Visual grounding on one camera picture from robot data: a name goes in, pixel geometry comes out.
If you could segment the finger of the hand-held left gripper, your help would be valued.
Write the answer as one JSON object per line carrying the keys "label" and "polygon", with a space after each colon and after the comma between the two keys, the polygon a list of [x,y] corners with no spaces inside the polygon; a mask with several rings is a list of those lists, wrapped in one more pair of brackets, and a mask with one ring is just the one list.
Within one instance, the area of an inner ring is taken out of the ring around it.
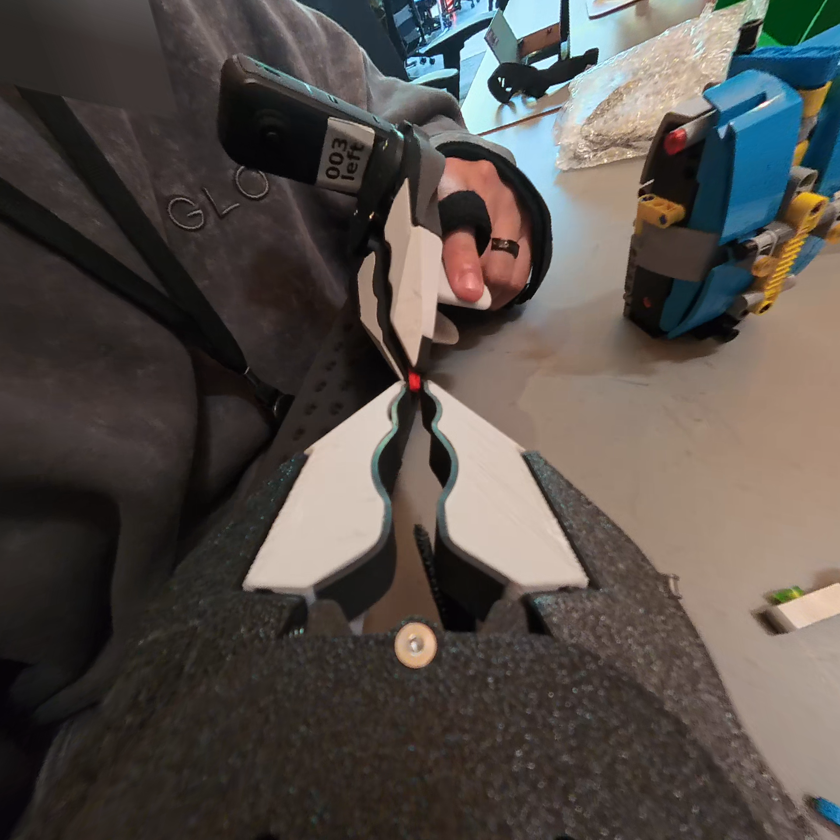
{"label": "finger of the hand-held left gripper", "polygon": [[413,372],[413,279],[404,255],[367,255],[358,273],[360,320],[397,375]]}
{"label": "finger of the hand-held left gripper", "polygon": [[410,182],[396,193],[384,226],[391,251],[390,324],[408,364],[427,364],[438,307],[442,242],[437,234],[413,221]]}

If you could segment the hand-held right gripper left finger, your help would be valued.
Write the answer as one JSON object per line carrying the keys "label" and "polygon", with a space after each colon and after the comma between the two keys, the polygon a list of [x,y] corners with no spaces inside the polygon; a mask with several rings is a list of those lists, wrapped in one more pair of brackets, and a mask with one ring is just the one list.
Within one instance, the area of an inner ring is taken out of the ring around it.
{"label": "hand-held right gripper left finger", "polygon": [[306,450],[245,591],[333,601],[361,629],[394,580],[392,494],[414,417],[399,381]]}

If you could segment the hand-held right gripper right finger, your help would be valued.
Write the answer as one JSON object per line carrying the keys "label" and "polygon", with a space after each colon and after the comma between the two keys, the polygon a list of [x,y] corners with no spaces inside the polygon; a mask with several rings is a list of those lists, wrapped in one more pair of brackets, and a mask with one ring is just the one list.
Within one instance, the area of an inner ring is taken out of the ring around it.
{"label": "hand-held right gripper right finger", "polygon": [[529,452],[440,385],[420,395],[441,486],[431,571],[444,626],[474,632],[506,596],[588,588]]}

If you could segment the grey angled beam assembly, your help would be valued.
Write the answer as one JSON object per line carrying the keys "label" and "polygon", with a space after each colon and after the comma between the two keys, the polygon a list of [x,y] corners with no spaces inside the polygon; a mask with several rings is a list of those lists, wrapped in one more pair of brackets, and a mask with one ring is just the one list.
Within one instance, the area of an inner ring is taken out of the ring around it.
{"label": "grey angled beam assembly", "polygon": [[766,594],[752,617],[771,635],[792,634],[839,615],[839,583],[806,591],[798,585]]}

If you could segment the grey desk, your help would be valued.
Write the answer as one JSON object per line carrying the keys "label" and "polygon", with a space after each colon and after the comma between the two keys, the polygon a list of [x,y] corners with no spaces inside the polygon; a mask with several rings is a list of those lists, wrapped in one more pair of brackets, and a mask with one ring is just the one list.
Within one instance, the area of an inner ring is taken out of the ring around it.
{"label": "grey desk", "polygon": [[729,343],[650,339],[622,316],[642,161],[559,173],[553,123],[488,135],[549,206],[551,270],[436,376],[679,576],[771,769],[799,803],[838,803],[838,617],[777,635],[758,613],[838,582],[838,247]]}

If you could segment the person's left hand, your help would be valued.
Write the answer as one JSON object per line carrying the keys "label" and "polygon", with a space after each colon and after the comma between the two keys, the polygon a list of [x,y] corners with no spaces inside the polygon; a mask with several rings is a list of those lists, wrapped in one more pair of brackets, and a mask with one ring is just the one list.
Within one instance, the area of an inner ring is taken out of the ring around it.
{"label": "person's left hand", "polygon": [[462,301],[476,301],[485,289],[491,295],[490,309],[506,307],[527,285],[532,272],[531,218],[512,188],[488,161],[448,158],[437,196],[473,192],[486,205],[493,238],[516,241],[517,256],[494,250],[490,245],[478,253],[473,234],[465,228],[443,240],[443,266],[448,283]]}

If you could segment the black perforated pad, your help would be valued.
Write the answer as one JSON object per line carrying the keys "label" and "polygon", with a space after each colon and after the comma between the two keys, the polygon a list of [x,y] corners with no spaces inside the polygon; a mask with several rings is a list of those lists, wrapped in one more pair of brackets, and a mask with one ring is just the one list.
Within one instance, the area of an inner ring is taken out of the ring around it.
{"label": "black perforated pad", "polygon": [[341,311],[280,428],[286,457],[303,453],[397,382],[357,315]]}

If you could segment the black office chair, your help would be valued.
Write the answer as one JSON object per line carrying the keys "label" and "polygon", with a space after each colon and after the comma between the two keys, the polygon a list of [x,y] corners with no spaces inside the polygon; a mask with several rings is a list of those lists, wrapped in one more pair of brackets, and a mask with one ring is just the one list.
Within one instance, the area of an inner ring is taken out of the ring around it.
{"label": "black office chair", "polygon": [[483,12],[465,23],[454,23],[441,28],[432,39],[426,38],[417,5],[409,1],[384,1],[385,31],[396,50],[406,74],[407,64],[416,59],[421,64],[432,62],[436,57],[443,61],[443,67],[411,79],[413,84],[445,90],[455,99],[460,96],[460,54],[467,40],[486,30],[495,12]]}

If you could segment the clear plastic bag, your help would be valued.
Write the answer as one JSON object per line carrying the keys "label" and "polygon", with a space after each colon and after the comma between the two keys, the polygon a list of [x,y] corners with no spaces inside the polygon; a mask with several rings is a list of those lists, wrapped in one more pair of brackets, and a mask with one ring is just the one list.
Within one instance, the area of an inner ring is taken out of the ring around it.
{"label": "clear plastic bag", "polygon": [[572,80],[554,123],[559,172],[643,156],[667,112],[726,75],[746,2],[668,28]]}

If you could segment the blue toy brick robot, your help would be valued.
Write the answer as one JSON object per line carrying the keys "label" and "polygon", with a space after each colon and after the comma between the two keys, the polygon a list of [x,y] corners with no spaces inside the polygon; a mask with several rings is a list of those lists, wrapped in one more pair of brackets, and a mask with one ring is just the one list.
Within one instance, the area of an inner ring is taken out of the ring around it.
{"label": "blue toy brick robot", "polygon": [[623,315],[730,341],[838,243],[839,27],[731,58],[662,118],[643,168]]}

